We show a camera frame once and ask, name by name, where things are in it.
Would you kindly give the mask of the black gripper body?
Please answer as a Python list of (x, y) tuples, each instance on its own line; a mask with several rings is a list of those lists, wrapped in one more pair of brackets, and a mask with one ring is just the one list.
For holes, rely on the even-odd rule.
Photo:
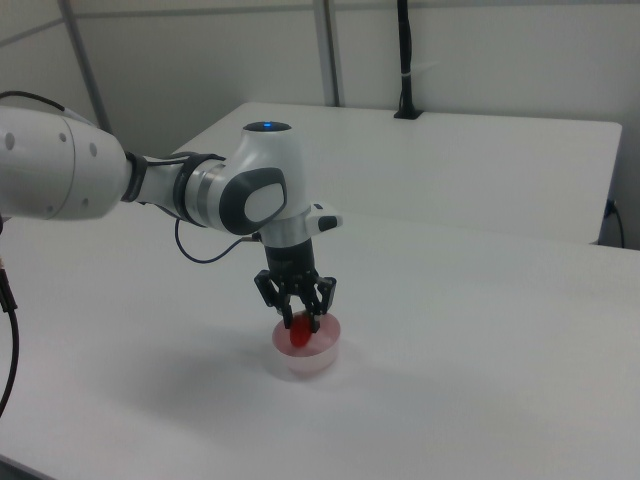
[(265, 246), (269, 280), (262, 285), (275, 291), (282, 283), (287, 291), (309, 290), (317, 283), (313, 243), (308, 239), (289, 247)]

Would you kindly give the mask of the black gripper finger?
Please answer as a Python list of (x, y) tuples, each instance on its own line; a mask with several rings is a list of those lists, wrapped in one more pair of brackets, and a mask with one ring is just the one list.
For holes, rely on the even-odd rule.
[(274, 276), (269, 270), (261, 270), (254, 278), (254, 283), (268, 307), (273, 307), (282, 317), (284, 327), (290, 329), (293, 312), (290, 305), (291, 292), (281, 276)]
[(334, 277), (311, 275), (303, 278), (299, 287), (299, 298), (305, 307), (312, 333), (319, 331), (321, 317), (329, 312), (336, 285), (337, 280)]

